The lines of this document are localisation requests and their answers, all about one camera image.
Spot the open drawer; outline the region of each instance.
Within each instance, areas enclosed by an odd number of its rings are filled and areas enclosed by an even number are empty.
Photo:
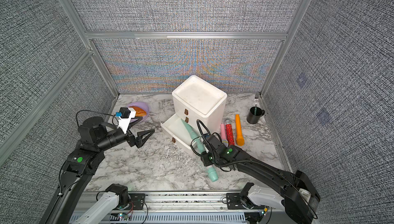
[[[160,126],[163,128],[163,132],[168,136],[169,141],[175,143],[190,155],[194,155],[190,148],[191,138],[189,132],[185,128],[179,116],[174,114],[170,119],[165,121],[165,123],[160,123]]]

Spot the marble countertop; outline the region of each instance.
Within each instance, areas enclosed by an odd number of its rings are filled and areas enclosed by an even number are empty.
[[[107,150],[105,159],[85,191],[103,191],[112,183],[125,185],[129,191],[233,190],[242,189],[247,182],[261,185],[245,173],[222,172],[218,168],[219,180],[211,182],[200,158],[177,147],[162,131],[160,123],[175,113],[170,94],[120,95],[112,113],[137,101],[148,103],[150,113],[131,131],[136,135],[138,131],[155,129],[155,133],[140,149],[123,143]],[[229,94],[224,118],[234,121],[235,114],[239,114],[245,138],[242,149],[271,166],[283,169],[264,117],[255,125],[246,121],[249,108],[253,105],[254,94]]]

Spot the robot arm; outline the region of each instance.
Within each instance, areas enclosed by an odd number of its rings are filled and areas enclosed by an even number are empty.
[[[141,148],[145,144],[155,130],[138,132],[135,137],[129,128],[138,123],[142,117],[135,118],[138,120],[130,123],[126,133],[124,133],[124,129],[104,122],[101,117],[88,118],[78,127],[81,139],[60,170],[60,172],[63,170],[63,173],[59,175],[59,187],[42,216],[40,224],[67,224],[69,222],[82,192],[105,158],[105,150],[124,142],[127,142],[130,147],[135,145],[137,148]],[[114,130],[107,132],[106,127],[111,127]],[[120,197],[115,207],[122,205],[123,202],[129,203],[127,187],[123,189],[123,194],[124,191],[126,195],[122,197],[121,191],[114,187],[112,190],[106,190],[106,192],[115,192]]]
[[[96,224],[99,223],[111,210],[118,206],[126,206],[130,202],[127,187],[112,184],[105,190],[101,198],[72,224]]]
[[[214,164],[215,166],[229,167],[249,174],[257,180],[271,187],[282,198],[280,204],[287,215],[299,224],[310,224],[314,219],[316,209],[320,202],[320,195],[309,180],[306,174],[297,171],[295,174],[272,167],[264,162],[253,158],[248,153],[235,145],[226,147],[215,135],[208,135],[204,138],[204,145],[209,152],[202,157],[204,165]],[[238,202],[239,206],[251,209],[258,207],[259,195],[253,183],[248,183],[231,202]],[[278,205],[278,198],[272,204]]]

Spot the textured wall panel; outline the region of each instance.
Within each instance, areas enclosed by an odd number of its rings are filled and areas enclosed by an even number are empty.
[[[197,75],[226,92],[261,89],[280,40],[132,40],[94,43],[120,92],[171,92]]]
[[[71,0],[88,31],[287,31],[300,0]]]
[[[0,0],[0,143],[83,52],[57,0]]]
[[[64,160],[80,138],[75,114],[81,109],[108,112],[113,96],[91,59],[62,90],[0,168],[0,220],[15,223],[23,209],[38,223],[58,185]],[[96,114],[81,112],[80,123]]]
[[[393,223],[393,0],[312,0],[266,101],[321,223]]]

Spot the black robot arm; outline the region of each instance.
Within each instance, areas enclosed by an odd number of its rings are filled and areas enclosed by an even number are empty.
[[[142,117],[136,118],[138,120],[131,123],[129,128],[138,123]],[[107,132],[106,126],[114,130]],[[138,132],[135,137],[129,129],[125,134],[120,128],[104,122],[103,118],[91,117],[78,127],[78,132],[81,139],[60,170],[63,173],[59,175],[59,187],[40,224],[68,223],[82,192],[105,158],[104,151],[124,142],[130,147],[135,145],[141,148],[155,130]]]
[[[209,150],[208,153],[204,154],[204,157],[201,157],[205,166],[214,164],[219,168],[229,167],[232,170],[249,174],[271,187],[283,197],[281,204],[293,221],[298,224],[311,224],[316,216],[320,195],[306,174],[299,170],[294,174],[270,166],[250,156],[235,145],[226,147],[215,135],[209,134],[208,130],[207,132],[208,134],[205,136],[202,134],[203,143]],[[248,183],[245,186],[247,188],[244,188],[246,193],[252,185],[252,183]],[[299,192],[300,189],[310,193],[308,201]],[[246,208],[255,207],[248,199],[247,194],[241,197],[240,203]]]

